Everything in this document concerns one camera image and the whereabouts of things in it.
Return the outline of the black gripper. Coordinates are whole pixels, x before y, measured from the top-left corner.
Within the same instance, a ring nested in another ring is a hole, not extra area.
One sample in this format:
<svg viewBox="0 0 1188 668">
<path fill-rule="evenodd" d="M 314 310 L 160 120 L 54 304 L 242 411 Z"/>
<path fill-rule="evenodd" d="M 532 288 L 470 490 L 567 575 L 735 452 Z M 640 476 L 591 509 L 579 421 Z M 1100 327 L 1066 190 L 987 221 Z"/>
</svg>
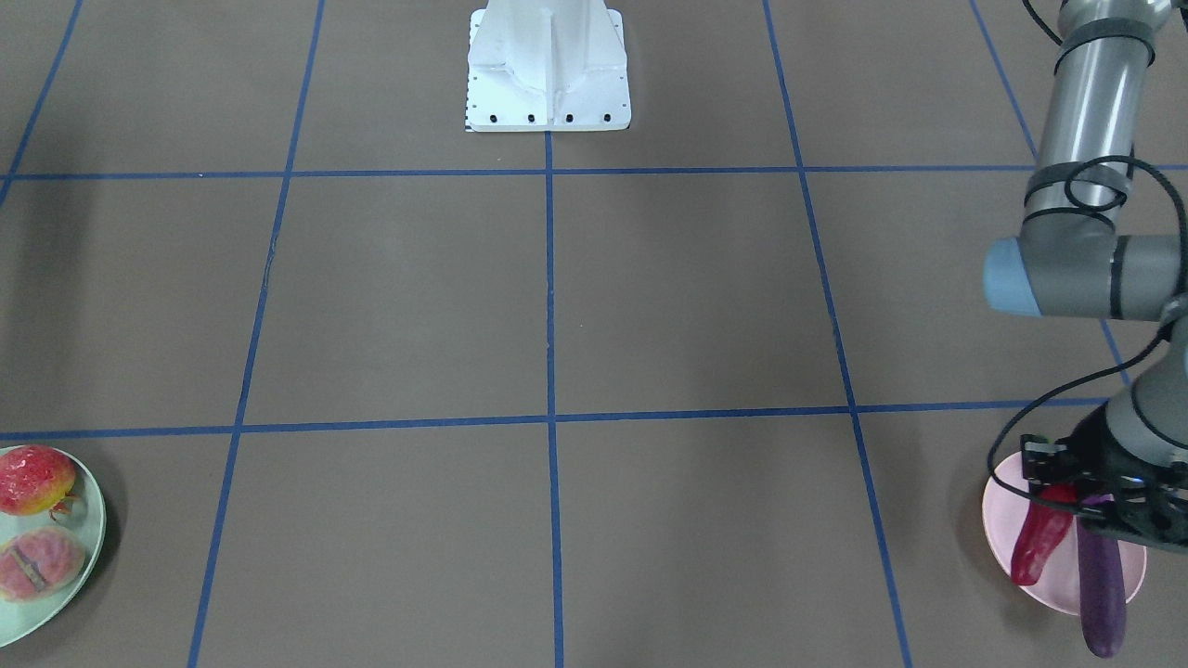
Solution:
<svg viewBox="0 0 1188 668">
<path fill-rule="evenodd" d="M 1095 407 L 1064 437 L 1020 439 L 1022 497 L 1085 519 L 1102 537 L 1183 554 L 1184 462 L 1159 466 L 1130 452 L 1110 405 Z"/>
</svg>

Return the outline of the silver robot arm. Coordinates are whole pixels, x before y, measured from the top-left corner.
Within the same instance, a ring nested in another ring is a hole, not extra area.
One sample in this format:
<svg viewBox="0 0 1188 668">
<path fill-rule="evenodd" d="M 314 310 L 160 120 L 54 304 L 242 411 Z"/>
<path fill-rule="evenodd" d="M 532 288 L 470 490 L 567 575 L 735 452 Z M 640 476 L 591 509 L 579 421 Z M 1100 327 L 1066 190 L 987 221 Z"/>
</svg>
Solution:
<svg viewBox="0 0 1188 668">
<path fill-rule="evenodd" d="M 1024 194 L 1017 237 L 996 241 L 982 270 L 996 310 L 1156 324 L 1117 374 L 1164 355 L 1066 437 L 1020 441 L 1024 487 L 1091 532 L 1184 552 L 1184 197 L 1135 155 L 1135 130 L 1156 38 L 1183 1 L 1064 1 L 1053 39 L 1053 97 Z"/>
</svg>

